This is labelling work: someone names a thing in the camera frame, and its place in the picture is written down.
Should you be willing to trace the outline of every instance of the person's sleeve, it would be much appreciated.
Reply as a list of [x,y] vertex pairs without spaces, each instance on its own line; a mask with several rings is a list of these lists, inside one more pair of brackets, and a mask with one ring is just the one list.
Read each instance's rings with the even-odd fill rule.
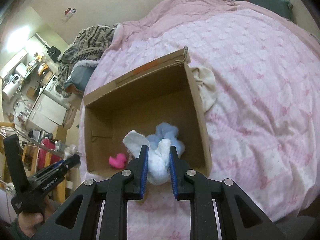
[[9,228],[9,231],[15,240],[30,240],[20,229],[18,219],[16,219]]

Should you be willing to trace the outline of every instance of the pink sheet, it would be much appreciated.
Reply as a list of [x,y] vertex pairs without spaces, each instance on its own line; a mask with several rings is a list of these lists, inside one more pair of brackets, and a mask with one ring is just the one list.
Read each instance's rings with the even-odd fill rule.
[[[190,66],[211,69],[217,80],[218,99],[205,113],[210,178],[233,179],[277,220],[306,208],[319,192],[320,48],[294,24],[250,6],[163,1],[140,21],[122,24],[85,94],[188,46]],[[83,105],[79,150],[82,180],[102,180],[87,172]],[[189,212],[189,202],[174,201],[169,183],[150,186],[143,204],[128,204],[128,238],[190,239]]]

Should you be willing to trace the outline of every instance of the human hand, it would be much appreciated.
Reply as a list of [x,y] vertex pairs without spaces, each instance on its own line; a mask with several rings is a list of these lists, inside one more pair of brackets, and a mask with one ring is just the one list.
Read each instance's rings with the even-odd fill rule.
[[49,202],[48,198],[45,198],[45,214],[44,218],[42,214],[40,213],[34,213],[34,214],[29,214],[29,213],[20,213],[18,216],[18,224],[21,229],[21,231],[28,237],[32,237],[37,229],[36,225],[40,224],[42,221],[46,221],[54,212],[54,208]]

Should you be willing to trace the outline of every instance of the open cardboard box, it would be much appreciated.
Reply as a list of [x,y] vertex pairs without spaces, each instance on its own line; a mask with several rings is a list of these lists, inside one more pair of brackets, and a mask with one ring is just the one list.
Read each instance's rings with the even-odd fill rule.
[[192,169],[210,173],[208,133],[188,48],[155,59],[84,96],[85,151],[89,172],[111,177],[119,170],[109,156],[127,153],[122,140],[131,130],[153,134],[161,122],[179,128]]

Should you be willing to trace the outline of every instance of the cabinet door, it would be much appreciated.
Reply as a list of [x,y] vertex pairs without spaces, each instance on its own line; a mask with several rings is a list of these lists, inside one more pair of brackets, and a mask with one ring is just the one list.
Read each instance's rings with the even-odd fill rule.
[[50,120],[60,125],[62,125],[67,111],[66,108],[47,97],[45,94],[40,95],[40,98],[35,105],[35,109]]
[[35,109],[32,110],[28,121],[35,124],[36,126],[45,130],[48,133],[53,133],[54,130],[58,127],[58,125],[55,122],[46,118],[43,114],[41,114]]

